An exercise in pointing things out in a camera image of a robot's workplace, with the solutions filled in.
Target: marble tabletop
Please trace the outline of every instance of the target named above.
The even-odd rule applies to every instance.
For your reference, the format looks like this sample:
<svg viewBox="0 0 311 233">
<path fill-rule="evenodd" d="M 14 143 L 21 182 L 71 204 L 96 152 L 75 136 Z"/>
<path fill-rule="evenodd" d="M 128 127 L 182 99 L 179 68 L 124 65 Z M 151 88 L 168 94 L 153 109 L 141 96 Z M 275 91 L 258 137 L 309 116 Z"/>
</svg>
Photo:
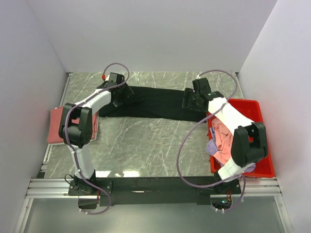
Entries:
<svg viewBox="0 0 311 233">
<path fill-rule="evenodd" d="M 133 72 L 129 85 L 184 90 L 200 72 Z M 102 83 L 101 73 L 73 73 L 64 103 L 87 97 Z M 212 72 L 207 77 L 212 91 L 229 96 L 234 82 L 227 75 Z M 234 98 L 242 99 L 241 88 Z M 179 145 L 195 122 L 153 118 L 100 118 L 97 140 L 90 142 L 90 158 L 98 177 L 177 176 Z M 180 157 L 185 176 L 211 175 L 206 153 L 207 125 L 200 125 L 186 141 Z M 45 178 L 63 178 L 74 173 L 66 145 L 52 146 Z"/>
</svg>

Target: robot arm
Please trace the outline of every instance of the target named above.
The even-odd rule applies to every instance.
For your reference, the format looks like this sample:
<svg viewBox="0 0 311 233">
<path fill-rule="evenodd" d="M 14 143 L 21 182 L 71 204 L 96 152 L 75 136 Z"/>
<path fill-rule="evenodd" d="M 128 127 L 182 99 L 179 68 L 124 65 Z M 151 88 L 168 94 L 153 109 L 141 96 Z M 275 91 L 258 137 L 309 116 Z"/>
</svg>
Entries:
<svg viewBox="0 0 311 233">
<path fill-rule="evenodd" d="M 90 180 L 91 177 L 95 176 L 95 170 L 90 161 L 89 145 L 88 145 L 88 143 L 91 140 L 93 131 L 92 115 L 93 113 L 98 112 L 102 107 L 111 102 L 113 102 L 116 106 L 122 104 L 122 100 L 133 94 L 133 91 L 126 83 L 118 88 L 101 92 L 103 89 L 107 87 L 117 85 L 122 82 L 124 82 L 123 75 L 110 73 L 105 82 L 99 87 L 97 87 L 97 89 L 90 95 L 93 96 L 94 94 L 96 94 L 96 96 L 92 98 L 90 101 L 88 101 L 90 97 L 89 96 L 84 100 L 79 101 L 75 104 L 66 103 L 64 105 L 58 134 L 61 138 L 64 139 L 64 142 L 67 144 L 64 130 L 66 116 L 73 106 L 85 102 L 84 105 L 78 107 L 71 113 L 68 124 L 68 134 L 70 142 L 73 145 L 74 149 L 76 150 L 77 159 L 81 168 L 81 172 L 88 180 Z M 72 120 L 77 118 L 79 118 L 79 124 L 73 123 Z M 74 151 L 72 150 L 71 147 L 68 146 L 68 148 L 71 152 L 73 161 L 75 162 Z M 78 172 L 77 165 L 76 164 L 74 165 L 75 165 L 74 175 L 75 177 L 80 179 L 81 176 Z"/>
<path fill-rule="evenodd" d="M 215 116 L 233 135 L 231 158 L 216 173 L 219 180 L 242 174 L 253 163 L 268 155 L 266 129 L 263 123 L 255 123 L 248 119 L 236 110 L 221 93 L 212 92 L 206 78 L 194 80 L 192 83 L 194 89 L 186 88 L 185 90 L 183 107 L 215 113 L 224 105 Z"/>
</svg>

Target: white wall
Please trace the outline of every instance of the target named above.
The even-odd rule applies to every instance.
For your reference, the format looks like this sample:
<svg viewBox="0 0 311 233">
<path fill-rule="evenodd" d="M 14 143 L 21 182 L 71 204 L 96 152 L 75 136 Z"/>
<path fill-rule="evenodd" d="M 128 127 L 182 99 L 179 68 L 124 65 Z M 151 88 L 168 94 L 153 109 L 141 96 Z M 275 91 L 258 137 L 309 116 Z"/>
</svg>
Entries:
<svg viewBox="0 0 311 233">
<path fill-rule="evenodd" d="M 0 5 L 0 233 L 10 233 L 40 170 L 66 73 L 26 0 Z"/>
<path fill-rule="evenodd" d="M 240 71 L 276 0 L 28 0 L 66 71 Z"/>
<path fill-rule="evenodd" d="M 295 232 L 311 220 L 311 1 L 278 0 L 239 79 L 260 103 L 277 179 Z"/>
</svg>

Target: black garment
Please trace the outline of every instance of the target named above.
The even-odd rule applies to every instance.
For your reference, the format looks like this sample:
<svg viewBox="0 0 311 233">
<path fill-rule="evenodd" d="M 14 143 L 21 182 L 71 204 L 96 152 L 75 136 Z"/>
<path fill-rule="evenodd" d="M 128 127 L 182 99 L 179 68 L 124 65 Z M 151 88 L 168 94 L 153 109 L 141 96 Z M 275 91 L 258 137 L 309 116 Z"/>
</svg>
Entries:
<svg viewBox="0 0 311 233">
<path fill-rule="evenodd" d="M 131 87 L 134 94 L 115 107 L 110 103 L 99 110 L 100 117 L 147 117 L 198 122 L 205 113 L 182 109 L 184 91 Z"/>
</svg>

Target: pink garment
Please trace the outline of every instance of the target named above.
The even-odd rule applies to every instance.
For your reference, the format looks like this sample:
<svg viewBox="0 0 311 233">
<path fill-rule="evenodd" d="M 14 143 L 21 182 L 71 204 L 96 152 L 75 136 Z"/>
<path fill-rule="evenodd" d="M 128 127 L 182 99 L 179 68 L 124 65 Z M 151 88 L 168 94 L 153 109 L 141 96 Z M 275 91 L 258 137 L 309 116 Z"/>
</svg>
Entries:
<svg viewBox="0 0 311 233">
<path fill-rule="evenodd" d="M 215 130 L 216 146 L 218 148 L 218 152 L 214 154 L 214 157 L 220 163 L 226 164 L 231 158 L 233 135 L 218 118 L 212 120 L 212 127 Z"/>
</svg>

